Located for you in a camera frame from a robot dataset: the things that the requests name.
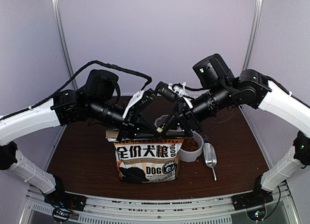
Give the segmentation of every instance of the black and white robotic arm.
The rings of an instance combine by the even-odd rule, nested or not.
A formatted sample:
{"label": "black and white robotic arm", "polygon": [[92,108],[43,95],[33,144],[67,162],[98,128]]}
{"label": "black and white robotic arm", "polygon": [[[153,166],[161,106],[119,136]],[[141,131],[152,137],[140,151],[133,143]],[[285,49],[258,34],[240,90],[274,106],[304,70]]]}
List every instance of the black and white robotic arm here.
{"label": "black and white robotic arm", "polygon": [[[149,76],[99,61],[84,65],[74,77],[94,63],[144,77],[148,82],[133,95],[126,107],[122,107],[116,104],[118,99],[111,103],[115,91],[117,98],[120,96],[118,76],[105,70],[92,70],[86,84],[77,91],[61,91],[63,86],[32,107],[0,117],[0,170],[11,171],[25,182],[38,187],[47,201],[57,207],[71,207],[74,203],[75,209],[83,210],[83,205],[79,204],[85,204],[85,198],[65,193],[62,180],[29,161],[17,149],[14,140],[44,128],[87,119],[96,119],[107,127],[117,128],[117,140],[192,137],[192,130],[201,132],[200,123],[215,116],[218,111],[231,105],[249,105],[270,112],[298,128],[300,132],[289,151],[272,169],[257,178],[253,192],[233,197],[235,209],[265,202],[281,182],[299,168],[310,165],[310,108],[268,76],[248,69],[239,77],[234,77],[222,57],[214,54],[193,66],[202,89],[208,91],[192,99],[186,93],[191,88],[186,87],[185,83],[160,82],[155,90],[144,90],[152,81]],[[178,101],[178,105],[162,126],[155,127],[142,116],[141,111],[158,94],[171,102]],[[171,133],[170,130],[176,126],[183,131]]]}

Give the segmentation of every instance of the dark wood surface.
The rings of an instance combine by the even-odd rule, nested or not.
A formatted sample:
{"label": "dark wood surface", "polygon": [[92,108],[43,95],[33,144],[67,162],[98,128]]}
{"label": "dark wood surface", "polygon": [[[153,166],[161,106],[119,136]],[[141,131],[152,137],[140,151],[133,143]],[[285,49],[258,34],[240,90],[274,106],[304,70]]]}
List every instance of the dark wood surface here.
{"label": "dark wood surface", "polygon": [[[168,114],[173,107],[162,97],[144,113],[149,120]],[[226,109],[211,121],[229,118],[233,111]],[[87,127],[86,122],[69,125],[57,146],[48,172],[63,179],[67,191],[124,199],[182,199],[233,194],[252,190],[255,178],[268,168],[257,142],[242,113],[226,122],[202,123],[217,154],[213,180],[212,169],[203,164],[203,156],[196,162],[180,163],[179,179],[153,184],[120,182],[116,168],[115,147],[105,139],[106,128]]]}

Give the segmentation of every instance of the metal scoop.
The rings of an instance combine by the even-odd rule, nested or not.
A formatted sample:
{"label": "metal scoop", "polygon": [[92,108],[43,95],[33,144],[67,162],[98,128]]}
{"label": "metal scoop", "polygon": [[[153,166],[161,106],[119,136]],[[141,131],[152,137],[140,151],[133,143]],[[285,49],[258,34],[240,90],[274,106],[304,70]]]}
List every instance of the metal scoop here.
{"label": "metal scoop", "polygon": [[213,175],[214,175],[214,181],[216,181],[217,176],[215,174],[214,167],[217,165],[217,155],[215,154],[215,150],[210,143],[204,143],[202,148],[203,148],[205,164],[208,167],[212,168]]}

